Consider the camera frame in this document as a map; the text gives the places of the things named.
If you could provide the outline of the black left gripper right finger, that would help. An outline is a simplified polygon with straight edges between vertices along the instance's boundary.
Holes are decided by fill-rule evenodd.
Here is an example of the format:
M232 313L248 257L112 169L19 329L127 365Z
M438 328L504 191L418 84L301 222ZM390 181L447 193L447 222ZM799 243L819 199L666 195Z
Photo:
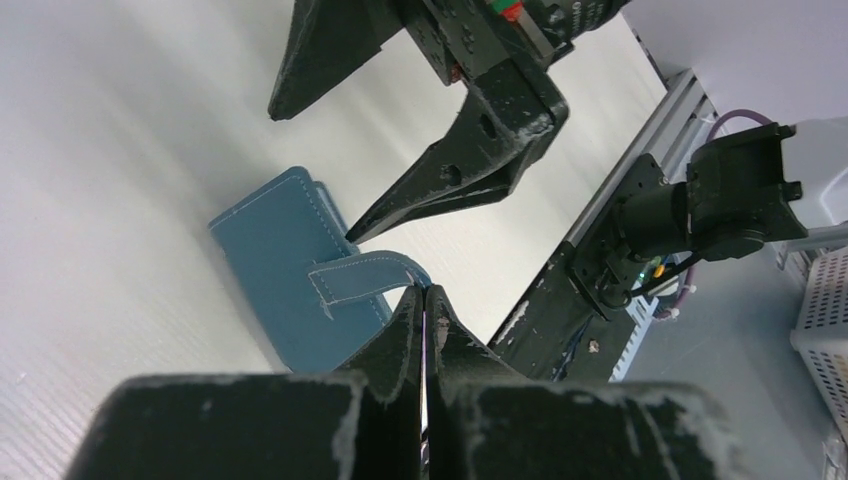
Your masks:
M424 294L433 479L748 479L723 407L663 382L532 380Z

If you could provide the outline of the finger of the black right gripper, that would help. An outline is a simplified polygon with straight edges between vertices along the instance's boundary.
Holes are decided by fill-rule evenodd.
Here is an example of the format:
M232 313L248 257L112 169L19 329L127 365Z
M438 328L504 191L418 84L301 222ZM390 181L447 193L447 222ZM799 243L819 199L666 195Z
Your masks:
M503 61L465 85L467 95L447 133L354 223L349 241L503 200L569 115L548 74L529 63Z
M380 53L402 26L395 1L296 0L270 118L293 119Z

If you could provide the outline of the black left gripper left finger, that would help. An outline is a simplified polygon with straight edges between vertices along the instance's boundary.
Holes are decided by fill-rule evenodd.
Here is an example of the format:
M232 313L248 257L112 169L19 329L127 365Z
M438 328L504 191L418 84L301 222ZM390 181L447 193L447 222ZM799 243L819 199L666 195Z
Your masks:
M318 374L137 376L99 408L70 479L417 479L424 291Z

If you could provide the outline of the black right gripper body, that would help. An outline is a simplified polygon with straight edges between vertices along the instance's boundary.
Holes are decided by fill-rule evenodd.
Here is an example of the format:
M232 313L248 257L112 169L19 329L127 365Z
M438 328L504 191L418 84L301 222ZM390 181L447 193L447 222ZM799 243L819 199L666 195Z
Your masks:
M443 83L469 81L515 55L542 70L627 3L599 1L393 1L398 18Z

